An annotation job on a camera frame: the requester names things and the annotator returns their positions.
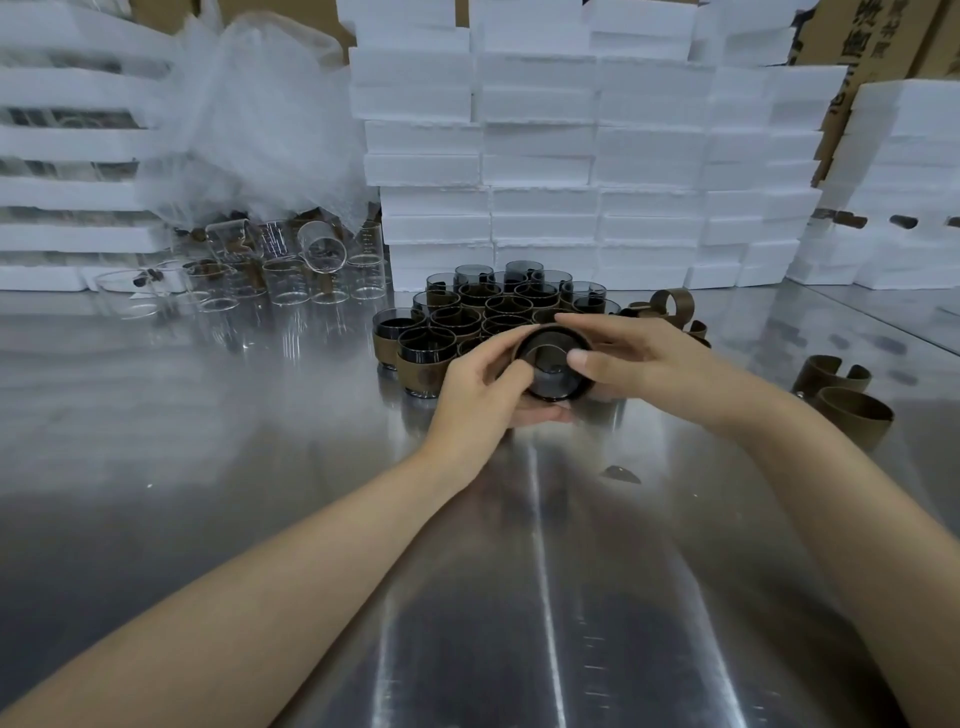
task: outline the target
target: finger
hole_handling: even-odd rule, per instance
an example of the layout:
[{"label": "finger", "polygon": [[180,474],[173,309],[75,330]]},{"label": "finger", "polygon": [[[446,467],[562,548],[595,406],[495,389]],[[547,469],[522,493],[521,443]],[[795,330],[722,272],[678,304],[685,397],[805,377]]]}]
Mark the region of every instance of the finger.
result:
[{"label": "finger", "polygon": [[566,363],[576,372],[601,384],[636,386],[643,364],[624,361],[601,352],[574,349],[566,355]]}]

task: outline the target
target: styrofoam box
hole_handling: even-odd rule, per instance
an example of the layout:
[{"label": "styrofoam box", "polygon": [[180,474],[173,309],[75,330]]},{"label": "styrofoam box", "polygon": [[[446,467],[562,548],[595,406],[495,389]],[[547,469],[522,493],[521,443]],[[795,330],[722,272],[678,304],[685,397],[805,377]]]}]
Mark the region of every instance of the styrofoam box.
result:
[{"label": "styrofoam box", "polygon": [[820,129],[824,117],[830,108],[830,100],[826,101],[786,101],[774,104],[770,114],[772,129]]},{"label": "styrofoam box", "polygon": [[736,285],[739,275],[739,263],[721,265],[695,263],[686,274],[684,288],[689,288],[691,291],[702,288],[732,288]]},{"label": "styrofoam box", "polygon": [[624,217],[700,217],[704,194],[694,190],[601,189],[600,213]]},{"label": "styrofoam box", "polygon": [[596,113],[596,93],[591,89],[484,85],[479,95],[481,121],[591,123]]},{"label": "styrofoam box", "polygon": [[595,280],[611,291],[658,291],[684,284],[689,266],[599,268]]},{"label": "styrofoam box", "polygon": [[751,243],[743,256],[745,266],[789,265],[800,248],[799,240],[762,240]]},{"label": "styrofoam box", "polygon": [[86,227],[8,223],[0,225],[0,251],[56,253],[156,253],[173,239],[162,224]]},{"label": "styrofoam box", "polygon": [[160,82],[85,68],[0,68],[0,106],[22,109],[139,110]]},{"label": "styrofoam box", "polygon": [[170,61],[177,54],[172,36],[66,2],[0,6],[0,45],[158,61]]},{"label": "styrofoam box", "polygon": [[498,186],[583,186],[589,182],[590,163],[590,157],[483,155],[483,182]]},{"label": "styrofoam box", "polygon": [[601,240],[688,240],[700,238],[704,218],[697,217],[608,217],[600,218]]},{"label": "styrofoam box", "polygon": [[532,88],[596,86],[596,58],[562,54],[481,53],[477,76],[483,85]]},{"label": "styrofoam box", "polygon": [[0,291],[84,291],[78,270],[68,265],[0,265]]},{"label": "styrofoam box", "polygon": [[384,217],[403,215],[486,215],[490,192],[486,187],[380,187]]},{"label": "styrofoam box", "polygon": [[770,220],[809,217],[820,202],[822,192],[812,187],[780,187],[763,192],[763,217]]},{"label": "styrofoam box", "polygon": [[483,130],[488,155],[526,157],[589,157],[592,126],[571,124],[487,124]]},{"label": "styrofoam box", "polygon": [[627,155],[671,162],[700,162],[707,148],[703,130],[677,130],[669,127],[600,127],[597,129],[598,157]]},{"label": "styrofoam box", "polygon": [[493,215],[493,237],[590,239],[596,234],[596,215]]},{"label": "styrofoam box", "polygon": [[364,155],[367,184],[388,187],[475,187],[479,155]]},{"label": "styrofoam box", "polygon": [[462,51],[349,49],[353,85],[462,85],[473,83],[473,58]]},{"label": "styrofoam box", "polygon": [[759,217],[766,207],[766,197],[760,190],[711,190],[704,193],[707,217]]},{"label": "styrofoam box", "polygon": [[749,245],[750,243],[737,243],[736,245],[701,246],[697,248],[694,261],[697,265],[736,265],[739,269],[740,261],[747,253]]},{"label": "styrofoam box", "polygon": [[397,245],[390,248],[390,267],[394,270],[428,268],[431,273],[452,271],[458,265],[476,263],[493,266],[493,245],[475,244],[435,244]]},{"label": "styrofoam box", "polygon": [[650,160],[642,157],[597,157],[592,182],[599,186],[693,187],[701,175],[700,162]]},{"label": "styrofoam box", "polygon": [[356,119],[468,122],[469,86],[351,86],[350,112]]},{"label": "styrofoam box", "polygon": [[388,245],[490,240],[490,215],[384,215],[383,240]]},{"label": "styrofoam box", "polygon": [[737,288],[779,283],[786,276],[787,268],[789,268],[788,263],[783,265],[745,265],[740,269],[740,275],[736,279]]},{"label": "styrofoam box", "polygon": [[130,162],[162,154],[164,147],[157,132],[152,130],[0,126],[0,157],[62,162]]},{"label": "styrofoam box", "polygon": [[495,187],[491,190],[494,215],[593,215],[600,190],[595,187]]},{"label": "styrofoam box", "polygon": [[368,121],[367,151],[384,155],[478,155],[483,147],[479,124]]},{"label": "styrofoam box", "polygon": [[643,266],[689,266],[697,249],[679,245],[658,245],[650,247],[605,245],[598,251],[601,268],[639,268]]},{"label": "styrofoam box", "polygon": [[859,265],[816,265],[797,257],[786,276],[807,285],[850,285],[859,269]]},{"label": "styrofoam box", "polygon": [[760,217],[714,217],[704,224],[701,245],[737,245],[760,239]]},{"label": "styrofoam box", "polygon": [[[776,102],[827,102],[847,75],[845,65],[786,65],[770,69],[768,95]],[[864,84],[869,87],[875,84]]]},{"label": "styrofoam box", "polygon": [[601,58],[597,83],[602,91],[706,98],[713,84],[713,69],[680,61]]},{"label": "styrofoam box", "polygon": [[799,161],[813,159],[823,139],[823,132],[771,130],[767,134],[763,155],[767,161]]},{"label": "styrofoam box", "polygon": [[597,118],[600,124],[613,126],[703,129],[708,122],[708,103],[706,99],[698,97],[651,97],[602,91]]},{"label": "styrofoam box", "polygon": [[696,184],[703,190],[753,189],[762,172],[758,161],[715,161],[703,165]]},{"label": "styrofoam box", "polygon": [[0,177],[0,206],[138,211],[133,180],[77,182],[44,177]]}]

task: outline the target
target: white foam box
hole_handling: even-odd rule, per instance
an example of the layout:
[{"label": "white foam box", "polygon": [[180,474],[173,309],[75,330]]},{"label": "white foam box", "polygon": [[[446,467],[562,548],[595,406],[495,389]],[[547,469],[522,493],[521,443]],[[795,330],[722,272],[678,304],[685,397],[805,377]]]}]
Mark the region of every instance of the white foam box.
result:
[{"label": "white foam box", "polygon": [[488,155],[590,157],[593,136],[594,127],[585,125],[487,124],[483,144]]},{"label": "white foam box", "polygon": [[761,217],[764,193],[756,189],[711,190],[703,193],[707,217]]},{"label": "white foam box", "polygon": [[597,157],[591,180],[598,186],[664,186],[690,188],[701,176],[700,162],[650,160],[641,157]]},{"label": "white foam box", "polygon": [[486,187],[380,187],[384,217],[403,215],[486,215],[490,191]]},{"label": "white foam box", "polygon": [[740,275],[739,263],[701,265],[695,263],[684,279],[684,288],[691,291],[703,288],[732,288]]},{"label": "white foam box", "polygon": [[706,98],[713,69],[681,61],[607,57],[598,61],[597,84],[602,91],[616,93]]},{"label": "white foam box", "polygon": [[79,182],[46,177],[0,176],[0,206],[40,209],[138,211],[144,204],[133,180]]},{"label": "white foam box", "polygon": [[689,266],[599,268],[596,282],[613,291],[659,291],[684,285]]},{"label": "white foam box", "polygon": [[479,155],[364,155],[367,184],[387,187],[475,187]]},{"label": "white foam box", "polygon": [[487,122],[586,122],[596,119],[596,93],[584,88],[484,85],[477,115]]},{"label": "white foam box", "polygon": [[354,46],[349,49],[353,85],[462,85],[473,83],[469,52]]},{"label": "white foam box", "polygon": [[767,95],[777,104],[794,101],[829,103],[837,95],[846,75],[845,65],[785,65],[771,68]]},{"label": "white foam box", "polygon": [[367,151],[381,155],[478,155],[483,148],[479,124],[368,121]]},{"label": "white foam box", "polygon": [[686,267],[693,264],[696,253],[695,247],[682,245],[602,245],[597,251],[600,268]]},{"label": "white foam box", "polygon": [[483,155],[483,183],[496,186],[585,186],[590,157],[514,157]]},{"label": "white foam box", "polygon": [[762,172],[758,161],[709,162],[700,170],[696,186],[706,191],[753,189]]},{"label": "white foam box", "polygon": [[591,239],[597,230],[596,215],[506,215],[493,214],[493,237]]},{"label": "white foam box", "polygon": [[473,99],[468,86],[351,86],[355,119],[469,122]]},{"label": "white foam box", "polygon": [[763,156],[771,162],[813,159],[823,137],[823,132],[770,130],[763,145]]},{"label": "white foam box", "polygon": [[704,194],[695,190],[601,189],[600,213],[624,217],[702,217]]},{"label": "white foam box", "polygon": [[494,187],[494,215],[592,215],[596,216],[600,190],[595,187],[542,188]]},{"label": "white foam box", "polygon": [[745,266],[789,265],[800,249],[799,240],[762,240],[751,243],[741,261]]},{"label": "white foam box", "polygon": [[773,285],[779,283],[786,276],[788,263],[783,265],[745,265],[740,269],[736,279],[737,288],[747,288],[752,285]]},{"label": "white foam box", "polygon": [[589,55],[481,53],[477,78],[484,86],[596,87],[596,58]]},{"label": "white foam box", "polygon": [[807,285],[850,285],[859,269],[860,264],[818,265],[797,257],[787,268],[786,276]]},{"label": "white foam box", "polygon": [[490,215],[383,216],[383,240],[398,243],[454,243],[490,240]]},{"label": "white foam box", "polygon": [[607,126],[703,129],[708,123],[708,102],[704,98],[602,91],[599,103],[597,118]]},{"label": "white foam box", "polygon": [[704,228],[704,218],[697,217],[611,217],[600,218],[601,240],[688,240],[696,243]]},{"label": "white foam box", "polygon": [[735,265],[739,271],[740,261],[747,254],[749,246],[750,243],[701,246],[697,249],[694,261],[697,265]]},{"label": "white foam box", "polygon": [[708,135],[700,129],[599,127],[596,154],[598,157],[623,155],[671,162],[700,162],[708,141]]},{"label": "white foam box", "polygon": [[819,166],[820,162],[816,159],[767,162],[760,168],[756,186],[766,189],[809,185]]},{"label": "white foam box", "polygon": [[763,218],[713,217],[704,224],[701,245],[739,245],[761,239]]},{"label": "white foam box", "polygon": [[813,187],[776,187],[763,193],[763,217],[771,220],[809,217],[823,194]]},{"label": "white foam box", "polygon": [[830,108],[830,101],[786,101],[774,104],[770,114],[772,129],[820,129]]},{"label": "white foam box", "polygon": [[0,126],[0,157],[36,161],[130,162],[164,155],[154,130]]}]

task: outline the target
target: metal table surface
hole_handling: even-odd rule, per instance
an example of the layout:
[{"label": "metal table surface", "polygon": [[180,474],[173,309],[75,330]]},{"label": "metal table surface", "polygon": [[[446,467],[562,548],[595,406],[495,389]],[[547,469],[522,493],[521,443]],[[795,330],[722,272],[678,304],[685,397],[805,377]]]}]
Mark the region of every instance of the metal table surface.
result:
[{"label": "metal table surface", "polygon": [[[960,359],[791,283],[696,300],[714,348],[780,385],[812,353],[873,370],[898,416],[877,461],[960,531]],[[278,311],[223,348],[64,302],[90,306],[0,301],[0,705],[397,461],[431,414],[376,370],[374,305]],[[903,724],[740,452],[642,402],[576,413],[505,440],[278,725]]]}]

